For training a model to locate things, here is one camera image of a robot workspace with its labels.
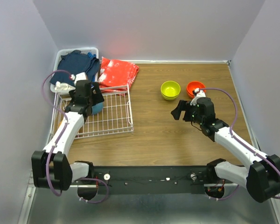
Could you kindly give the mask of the blue bowl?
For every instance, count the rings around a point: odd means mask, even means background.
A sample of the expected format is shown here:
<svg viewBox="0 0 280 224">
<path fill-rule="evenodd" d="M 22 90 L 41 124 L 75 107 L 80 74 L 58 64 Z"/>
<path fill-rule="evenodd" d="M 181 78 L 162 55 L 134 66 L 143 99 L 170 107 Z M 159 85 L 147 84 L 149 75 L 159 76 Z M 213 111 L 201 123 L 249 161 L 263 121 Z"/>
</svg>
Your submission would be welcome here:
<svg viewBox="0 0 280 224">
<path fill-rule="evenodd" d="M 93 105 L 91 107 L 91 109 L 92 109 L 91 115 L 100 113 L 102 111 L 103 107 L 104 107 L 104 102 L 100 102 L 100 103 Z"/>
</svg>

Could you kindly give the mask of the orange bowl front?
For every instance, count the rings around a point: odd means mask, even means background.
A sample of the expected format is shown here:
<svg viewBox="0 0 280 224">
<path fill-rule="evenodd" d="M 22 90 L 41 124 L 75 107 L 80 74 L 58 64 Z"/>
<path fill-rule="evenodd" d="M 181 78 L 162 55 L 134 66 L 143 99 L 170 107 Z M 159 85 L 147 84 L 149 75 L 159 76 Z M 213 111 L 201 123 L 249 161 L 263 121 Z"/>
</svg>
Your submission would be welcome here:
<svg viewBox="0 0 280 224">
<path fill-rule="evenodd" d="M 193 92 L 187 92 L 187 95 L 193 99 L 195 96 L 196 96 L 196 93 L 193 93 Z"/>
</svg>

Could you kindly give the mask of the lime green bowl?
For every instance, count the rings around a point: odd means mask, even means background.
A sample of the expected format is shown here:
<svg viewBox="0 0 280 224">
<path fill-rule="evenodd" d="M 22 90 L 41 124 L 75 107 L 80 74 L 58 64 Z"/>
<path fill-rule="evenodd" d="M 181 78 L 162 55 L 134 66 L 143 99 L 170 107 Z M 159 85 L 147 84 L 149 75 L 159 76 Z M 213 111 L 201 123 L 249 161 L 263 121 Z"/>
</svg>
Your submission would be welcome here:
<svg viewBox="0 0 280 224">
<path fill-rule="evenodd" d="M 173 97 L 170 97 L 170 96 L 166 96 L 166 95 L 163 95 L 162 94 L 162 97 L 167 100 L 167 101 L 173 101 L 175 99 L 177 99 L 178 95 L 177 96 L 173 96 Z"/>
<path fill-rule="evenodd" d="M 161 85 L 161 93 L 166 97 L 176 98 L 180 92 L 181 87 L 175 81 L 166 81 Z"/>
</svg>

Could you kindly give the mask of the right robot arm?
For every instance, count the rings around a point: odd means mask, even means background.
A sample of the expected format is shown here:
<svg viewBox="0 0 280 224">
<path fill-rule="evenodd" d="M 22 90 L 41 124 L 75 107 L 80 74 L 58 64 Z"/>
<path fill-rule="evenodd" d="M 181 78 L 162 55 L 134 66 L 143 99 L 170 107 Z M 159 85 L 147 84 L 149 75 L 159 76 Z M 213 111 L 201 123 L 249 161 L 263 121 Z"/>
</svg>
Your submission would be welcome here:
<svg viewBox="0 0 280 224">
<path fill-rule="evenodd" d="M 185 112 L 183 121 L 197 123 L 205 136 L 226 148 L 242 163 L 241 167 L 224 159 L 208 163 L 205 177 L 209 182 L 231 181 L 245 188 L 259 203 L 270 198 L 280 199 L 280 157 L 257 150 L 231 131 L 227 123 L 216 118 L 210 98 L 180 100 L 171 115 L 179 120 L 182 112 Z"/>
</svg>

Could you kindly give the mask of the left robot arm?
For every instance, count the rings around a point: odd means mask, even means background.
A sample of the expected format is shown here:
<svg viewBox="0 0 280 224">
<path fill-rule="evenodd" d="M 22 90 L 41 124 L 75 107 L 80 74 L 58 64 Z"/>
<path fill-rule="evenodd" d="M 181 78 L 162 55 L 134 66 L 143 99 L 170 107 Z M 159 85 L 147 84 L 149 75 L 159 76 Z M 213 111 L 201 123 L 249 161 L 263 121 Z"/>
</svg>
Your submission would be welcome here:
<svg viewBox="0 0 280 224">
<path fill-rule="evenodd" d="M 97 82 L 77 81 L 76 88 L 69 94 L 69 104 L 64 109 L 56 108 L 63 114 L 63 120 L 55 135 L 42 151 L 35 151 L 31 157 L 34 185 L 51 189 L 57 196 L 75 180 L 79 179 L 83 184 L 90 184 L 94 180 L 91 162 L 70 164 L 67 155 L 87 118 L 100 112 L 104 104 Z"/>
</svg>

